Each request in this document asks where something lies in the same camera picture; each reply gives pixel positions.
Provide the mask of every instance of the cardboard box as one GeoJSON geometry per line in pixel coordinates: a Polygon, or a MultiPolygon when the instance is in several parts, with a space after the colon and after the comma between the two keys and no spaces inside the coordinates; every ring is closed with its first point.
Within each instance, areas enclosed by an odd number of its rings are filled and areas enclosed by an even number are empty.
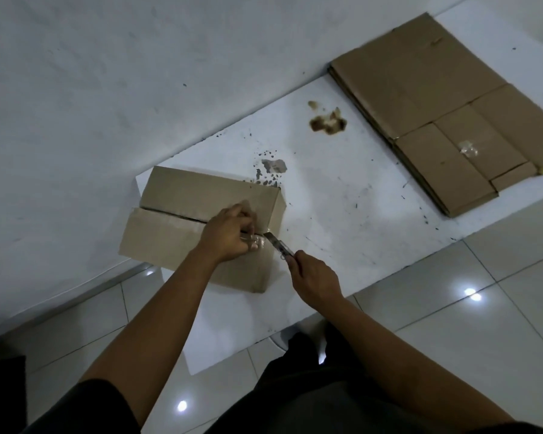
{"type": "MultiPolygon", "coordinates": [[[[119,254],[176,270],[201,237],[205,224],[224,207],[246,201],[258,215],[256,234],[279,233],[285,211],[281,189],[219,176],[155,166],[123,233],[119,254]]],[[[264,292],[275,248],[263,247],[220,264],[211,282],[264,292]]]]}
{"type": "Polygon", "coordinates": [[[329,72],[448,216],[543,174],[543,110],[428,14],[329,72]]]}

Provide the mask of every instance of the baseboard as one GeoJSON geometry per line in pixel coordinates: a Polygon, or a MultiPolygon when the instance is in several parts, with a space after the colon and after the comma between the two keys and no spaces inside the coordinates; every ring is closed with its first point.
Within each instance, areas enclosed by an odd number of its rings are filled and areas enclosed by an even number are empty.
{"type": "Polygon", "coordinates": [[[139,262],[134,259],[123,260],[123,262],[116,264],[114,267],[107,269],[87,282],[31,306],[3,321],[0,324],[0,337],[22,328],[35,326],[150,266],[148,263],[139,262]]]}

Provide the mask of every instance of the person's left hand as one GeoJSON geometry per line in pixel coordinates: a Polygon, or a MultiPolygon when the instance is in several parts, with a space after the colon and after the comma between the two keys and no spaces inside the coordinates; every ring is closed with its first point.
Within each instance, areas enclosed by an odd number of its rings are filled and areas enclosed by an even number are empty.
{"type": "Polygon", "coordinates": [[[241,239],[241,232],[255,233],[255,214],[244,204],[224,208],[203,228],[197,248],[219,264],[247,253],[253,244],[241,239]]]}

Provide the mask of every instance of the tiled floor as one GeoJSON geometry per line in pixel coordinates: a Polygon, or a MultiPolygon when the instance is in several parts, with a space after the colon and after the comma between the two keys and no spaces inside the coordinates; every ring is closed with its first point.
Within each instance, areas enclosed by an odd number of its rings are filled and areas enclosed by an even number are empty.
{"type": "MultiPolygon", "coordinates": [[[[160,285],[159,271],[146,269],[8,339],[27,355],[30,421],[76,382],[160,285]]],[[[513,416],[543,425],[543,201],[355,299],[513,416]]],[[[182,357],[143,431],[204,432],[281,355],[268,338],[195,376],[182,357]],[[187,408],[178,411],[182,401],[187,408]]]]}

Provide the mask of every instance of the table top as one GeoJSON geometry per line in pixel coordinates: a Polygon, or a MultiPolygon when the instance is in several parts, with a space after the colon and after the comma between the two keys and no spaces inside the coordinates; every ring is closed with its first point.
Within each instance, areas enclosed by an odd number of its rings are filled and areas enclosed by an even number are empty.
{"type": "MultiPolygon", "coordinates": [[[[543,108],[542,44],[473,0],[437,20],[543,108]]],[[[328,75],[160,165],[275,180],[287,203],[279,237],[331,266],[346,296],[543,199],[541,176],[456,219],[446,218],[328,75]],[[348,121],[345,131],[327,135],[310,129],[310,119],[336,107],[348,121]],[[262,160],[283,160],[287,170],[272,176],[262,160]]],[[[141,192],[150,173],[137,176],[141,192]]],[[[183,349],[191,374],[314,312],[292,289],[279,253],[273,265],[264,294],[209,284],[183,349]]],[[[164,279],[173,273],[162,272],[164,279]]]]}

